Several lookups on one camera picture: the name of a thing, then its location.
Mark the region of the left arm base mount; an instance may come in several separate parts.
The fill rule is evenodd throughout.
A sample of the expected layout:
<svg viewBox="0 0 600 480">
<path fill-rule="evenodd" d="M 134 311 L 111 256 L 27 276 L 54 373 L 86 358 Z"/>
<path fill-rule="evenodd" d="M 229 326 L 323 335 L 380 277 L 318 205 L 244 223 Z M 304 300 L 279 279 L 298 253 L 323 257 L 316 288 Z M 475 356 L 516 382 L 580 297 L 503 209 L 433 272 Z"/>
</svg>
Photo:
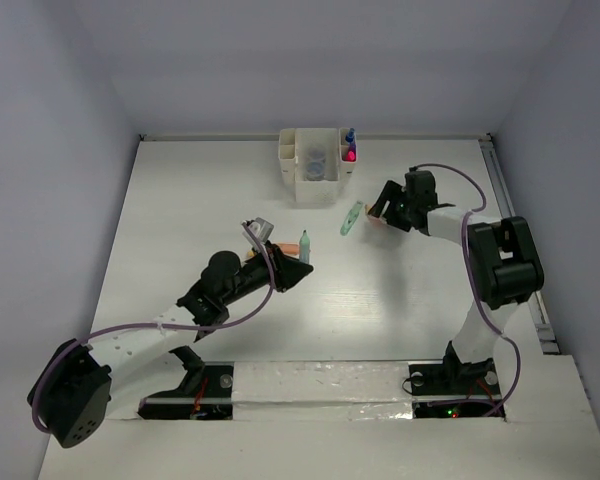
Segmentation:
<svg viewBox="0 0 600 480">
<path fill-rule="evenodd" d="M 175 389 L 143 399 L 137 414 L 144 420 L 231 420 L 233 383 L 233 364 L 206 365 L 187 372 Z"/>
</svg>

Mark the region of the green highlighter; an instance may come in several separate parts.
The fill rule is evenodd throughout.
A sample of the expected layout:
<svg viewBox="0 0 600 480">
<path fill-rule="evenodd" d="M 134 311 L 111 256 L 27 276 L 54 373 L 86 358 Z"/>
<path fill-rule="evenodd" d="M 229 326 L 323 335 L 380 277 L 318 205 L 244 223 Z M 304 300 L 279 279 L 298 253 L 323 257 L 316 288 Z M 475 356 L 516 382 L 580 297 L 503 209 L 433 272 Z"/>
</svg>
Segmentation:
<svg viewBox="0 0 600 480">
<path fill-rule="evenodd" d="M 310 238 L 308 232 L 304 230 L 302 232 L 301 238 L 298 242 L 299 245 L 299 260 L 302 263 L 309 264 L 310 263 Z"/>
<path fill-rule="evenodd" d="M 365 204 L 362 201 L 356 201 L 352 207 L 349 209 L 341 227 L 340 227 L 340 235 L 347 236 L 356 221 L 358 220 L 360 213 L 364 210 Z"/>
</svg>

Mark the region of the clear jar of paperclips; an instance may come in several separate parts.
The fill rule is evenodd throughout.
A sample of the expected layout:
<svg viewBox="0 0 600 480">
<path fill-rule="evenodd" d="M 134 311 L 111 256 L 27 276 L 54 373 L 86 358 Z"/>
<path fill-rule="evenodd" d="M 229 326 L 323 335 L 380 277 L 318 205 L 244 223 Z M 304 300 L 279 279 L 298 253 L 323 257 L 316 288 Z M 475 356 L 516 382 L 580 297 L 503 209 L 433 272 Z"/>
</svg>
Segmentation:
<svg viewBox="0 0 600 480">
<path fill-rule="evenodd" d="M 304 175 L 306 181 L 322 181 L 325 178 L 325 162 L 308 162 L 305 165 Z"/>
</svg>

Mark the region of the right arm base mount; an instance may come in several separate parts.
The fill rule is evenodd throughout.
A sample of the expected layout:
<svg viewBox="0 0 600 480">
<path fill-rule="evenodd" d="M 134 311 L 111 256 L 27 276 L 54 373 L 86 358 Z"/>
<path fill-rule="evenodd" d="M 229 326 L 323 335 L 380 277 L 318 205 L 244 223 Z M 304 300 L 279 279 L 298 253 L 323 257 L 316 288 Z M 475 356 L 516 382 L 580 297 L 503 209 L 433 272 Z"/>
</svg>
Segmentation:
<svg viewBox="0 0 600 480">
<path fill-rule="evenodd" d="M 415 419 L 505 418 L 500 406 L 498 383 L 489 385 L 484 379 L 448 380 L 441 363 L 416 363 L 401 384 L 411 397 Z"/>
</svg>

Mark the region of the pink highlighter pen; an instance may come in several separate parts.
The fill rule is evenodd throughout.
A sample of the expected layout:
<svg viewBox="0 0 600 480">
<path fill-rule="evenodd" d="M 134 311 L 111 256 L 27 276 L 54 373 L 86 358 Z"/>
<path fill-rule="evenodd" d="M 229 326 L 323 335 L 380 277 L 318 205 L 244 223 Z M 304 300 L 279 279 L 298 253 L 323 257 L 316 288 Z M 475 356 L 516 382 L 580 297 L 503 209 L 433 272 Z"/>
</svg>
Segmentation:
<svg viewBox="0 0 600 480">
<path fill-rule="evenodd" d="M 370 205 L 365 206 L 366 219 L 373 225 L 384 225 L 385 221 L 380 217 L 373 216 L 371 214 L 371 209 L 372 209 L 372 207 Z"/>
</svg>

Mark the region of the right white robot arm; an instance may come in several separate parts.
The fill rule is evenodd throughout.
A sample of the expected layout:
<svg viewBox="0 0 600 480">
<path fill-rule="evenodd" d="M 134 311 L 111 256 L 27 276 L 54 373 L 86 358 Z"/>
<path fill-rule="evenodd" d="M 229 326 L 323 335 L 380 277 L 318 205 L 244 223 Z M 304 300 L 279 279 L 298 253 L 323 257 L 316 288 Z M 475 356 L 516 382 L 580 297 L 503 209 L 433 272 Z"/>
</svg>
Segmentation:
<svg viewBox="0 0 600 480">
<path fill-rule="evenodd" d="M 520 216 L 487 218 L 487 197 L 462 209 L 442 203 L 436 191 L 435 164 L 409 169 L 404 181 L 385 183 L 370 218 L 404 232 L 448 240 L 460 246 L 472 304 L 457 335 L 437 363 L 413 364 L 406 379 L 415 396 L 468 392 L 495 370 L 497 341 L 515 342 L 505 332 L 517 307 L 544 285 L 544 270 L 527 221 Z"/>
</svg>

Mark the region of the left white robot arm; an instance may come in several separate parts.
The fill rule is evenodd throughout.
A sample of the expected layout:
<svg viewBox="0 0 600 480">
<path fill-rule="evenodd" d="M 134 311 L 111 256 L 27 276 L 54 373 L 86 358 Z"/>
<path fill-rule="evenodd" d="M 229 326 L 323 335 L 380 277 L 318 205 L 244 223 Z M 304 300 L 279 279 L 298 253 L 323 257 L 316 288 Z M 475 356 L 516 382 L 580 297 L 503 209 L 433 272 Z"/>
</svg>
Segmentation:
<svg viewBox="0 0 600 480">
<path fill-rule="evenodd" d="M 65 449 L 84 442 L 112 410 L 125 381 L 165 354 L 179 361 L 167 371 L 172 389 L 160 395 L 199 400 L 210 380 L 193 344 L 248 322 L 274 293 L 289 290 L 290 260 L 270 242 L 248 260 L 217 252 L 200 279 L 155 320 L 61 343 L 26 397 L 33 424 Z"/>
</svg>

